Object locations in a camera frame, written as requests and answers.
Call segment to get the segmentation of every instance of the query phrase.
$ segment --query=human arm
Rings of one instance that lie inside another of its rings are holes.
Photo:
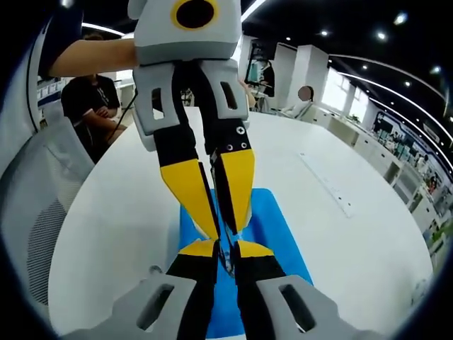
[[[136,66],[133,39],[81,40],[82,19],[83,11],[76,5],[55,11],[42,47],[42,78],[86,76]]]
[[[133,39],[77,40],[55,60],[48,75],[79,77],[116,72],[137,66]]]
[[[246,95],[247,95],[247,99],[248,99],[248,106],[251,107],[251,108],[254,107],[255,104],[256,104],[256,100],[255,100],[255,97],[253,96],[252,92],[250,91],[250,88],[241,79],[239,79],[239,83],[240,83],[240,85],[242,85],[243,89],[246,90]]]
[[[90,127],[95,127],[105,131],[113,131],[117,125],[117,123],[111,121],[110,119],[100,117],[94,112],[94,110],[89,110],[85,113],[82,120]],[[126,127],[124,125],[120,125],[118,129],[126,130]]]

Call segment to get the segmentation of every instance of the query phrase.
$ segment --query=white table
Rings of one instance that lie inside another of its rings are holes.
[[[199,111],[186,110],[208,169]],[[322,127],[260,113],[250,120],[254,186],[274,193],[314,285],[338,303],[349,323],[391,332],[406,317],[416,283],[432,275],[406,206],[361,156]],[[351,218],[300,152],[348,198]],[[94,327],[151,265],[168,268],[177,253],[178,218],[179,204],[161,180],[156,153],[148,153],[130,127],[87,178],[62,226],[49,282],[57,332]]]

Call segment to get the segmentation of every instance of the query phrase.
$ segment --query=office chair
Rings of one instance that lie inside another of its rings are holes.
[[[61,118],[31,137],[0,179],[0,233],[23,295],[44,320],[58,234],[93,167],[71,123]]]

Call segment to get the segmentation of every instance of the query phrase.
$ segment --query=window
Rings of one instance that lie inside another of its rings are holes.
[[[367,94],[357,87],[355,89],[354,101],[352,101],[352,107],[349,115],[355,115],[362,123],[365,113],[367,112],[368,101]]]
[[[332,108],[343,111],[349,87],[350,82],[336,70],[330,68],[328,70],[326,88],[324,89],[321,102]]]

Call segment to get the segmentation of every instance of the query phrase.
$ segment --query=blue cloth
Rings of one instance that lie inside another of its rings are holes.
[[[252,218],[247,228],[239,235],[246,241],[256,242],[274,251],[275,258],[287,275],[298,275],[313,284],[309,271],[286,224],[274,195],[268,189],[253,189]],[[228,240],[223,222],[220,221],[221,245],[228,249]],[[196,239],[205,239],[196,229],[187,211],[180,209],[179,249]],[[217,284],[214,289],[214,307],[207,338],[223,338],[244,334],[241,313],[237,306],[237,287],[219,262]]]

